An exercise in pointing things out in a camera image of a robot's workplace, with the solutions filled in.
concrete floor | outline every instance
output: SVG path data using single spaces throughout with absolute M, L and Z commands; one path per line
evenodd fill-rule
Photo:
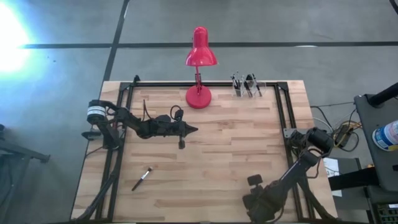
M 7 0 L 16 25 L 0 47 L 17 44 L 111 44 L 123 0 Z M 398 15 L 388 0 L 132 0 L 120 43 L 189 42 L 195 26 L 207 26 L 212 42 L 360 42 L 398 40 Z M 304 80 L 312 105 L 352 101 L 398 81 L 398 47 L 216 48 L 219 65 L 201 70 L 204 80 L 225 80 L 232 72 L 265 80 Z M 184 65 L 189 49 L 119 49 L 110 80 L 191 80 Z M 69 219 L 87 141 L 86 109 L 98 97 L 110 49 L 2 50 L 0 59 L 20 59 L 1 71 L 0 123 L 10 141 L 51 154 L 48 164 L 31 162 L 9 213 L 8 223 L 49 223 Z M 332 124 L 353 105 L 324 108 Z M 322 118 L 318 111 L 314 116 Z M 371 163 L 364 137 L 352 153 Z M 357 211 L 344 219 L 366 220 Z

